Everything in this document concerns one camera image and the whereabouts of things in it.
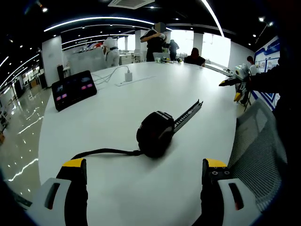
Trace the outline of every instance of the black ceiling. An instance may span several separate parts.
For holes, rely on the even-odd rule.
[[[78,39],[101,34],[123,33],[133,29],[132,25],[150,28],[150,24],[123,20],[91,20],[68,24],[54,30],[43,32],[46,28],[61,22],[73,19],[92,16],[119,16],[140,19],[150,22],[164,22],[166,24],[203,24],[216,27],[210,13],[207,11],[201,0],[156,0],[145,7],[132,10],[126,8],[107,7],[111,0],[40,0],[42,6],[48,8],[48,12],[43,13],[41,6],[36,0],[27,1],[6,1],[1,3],[3,21],[0,31],[0,63],[9,56],[9,59],[0,68],[0,82],[8,76],[8,72],[13,72],[21,63],[38,54],[43,41],[50,39],[53,35],[61,35],[62,41]],[[253,51],[261,48],[266,42],[273,38],[276,33],[274,27],[268,27],[258,42],[253,34],[259,36],[265,27],[265,23],[258,20],[259,16],[265,16],[260,12],[260,7],[256,0],[208,0],[208,3],[215,12],[222,29],[227,29],[235,34],[224,32],[225,37],[239,43]],[[109,24],[123,24],[126,26],[109,26]],[[190,30],[187,26],[172,26],[172,29]],[[218,30],[204,27],[194,27],[195,32],[210,32],[220,34]]]

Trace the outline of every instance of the glossy floor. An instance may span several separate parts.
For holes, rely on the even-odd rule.
[[[0,167],[15,193],[29,201],[40,187],[38,148],[40,129],[51,89],[37,86],[7,107],[10,120],[0,146]],[[237,116],[244,112],[238,104]]]

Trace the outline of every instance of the power adapter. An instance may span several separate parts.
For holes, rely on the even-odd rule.
[[[133,73],[131,73],[129,70],[124,75],[125,75],[125,81],[126,82],[129,82],[129,81],[133,80]]]

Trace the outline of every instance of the office chair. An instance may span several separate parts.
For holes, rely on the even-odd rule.
[[[237,119],[228,167],[255,195],[258,209],[267,209],[278,193],[287,166],[284,146],[278,136],[276,119],[261,100]]]

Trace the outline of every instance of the black tape measure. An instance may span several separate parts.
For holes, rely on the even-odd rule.
[[[174,120],[171,115],[157,111],[149,114],[141,123],[137,131],[136,139],[138,141],[139,150],[122,151],[117,149],[97,149],[90,152],[77,154],[72,159],[78,159],[91,154],[98,153],[120,153],[132,156],[145,154],[151,158],[159,158],[164,155],[173,135],[192,118],[202,107],[203,102],[199,100],[185,111],[179,118]]]

